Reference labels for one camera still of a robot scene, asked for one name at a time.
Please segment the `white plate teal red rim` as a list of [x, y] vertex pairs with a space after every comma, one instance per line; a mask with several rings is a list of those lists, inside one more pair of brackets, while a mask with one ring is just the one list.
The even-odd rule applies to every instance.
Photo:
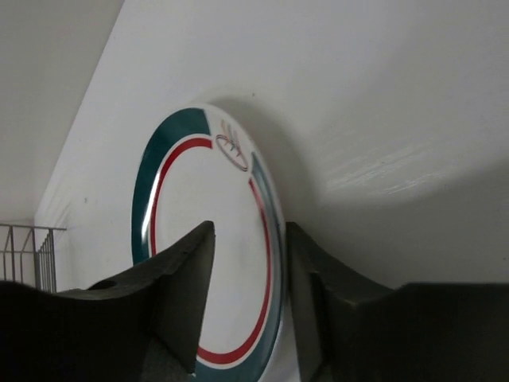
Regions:
[[216, 253], [192, 380], [298, 380], [278, 194], [249, 134], [209, 104], [171, 113], [143, 150], [131, 209], [134, 263], [205, 220], [215, 225]]

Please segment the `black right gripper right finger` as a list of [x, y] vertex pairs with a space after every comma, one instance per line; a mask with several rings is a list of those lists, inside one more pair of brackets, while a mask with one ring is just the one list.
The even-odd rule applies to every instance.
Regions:
[[286, 225], [304, 381], [505, 381], [505, 283], [378, 284]]

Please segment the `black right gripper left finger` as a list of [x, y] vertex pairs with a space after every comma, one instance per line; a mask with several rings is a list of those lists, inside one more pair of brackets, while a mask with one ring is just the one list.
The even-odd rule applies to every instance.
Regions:
[[2, 282], [2, 380], [187, 380], [196, 371], [215, 243], [205, 221], [85, 290]]

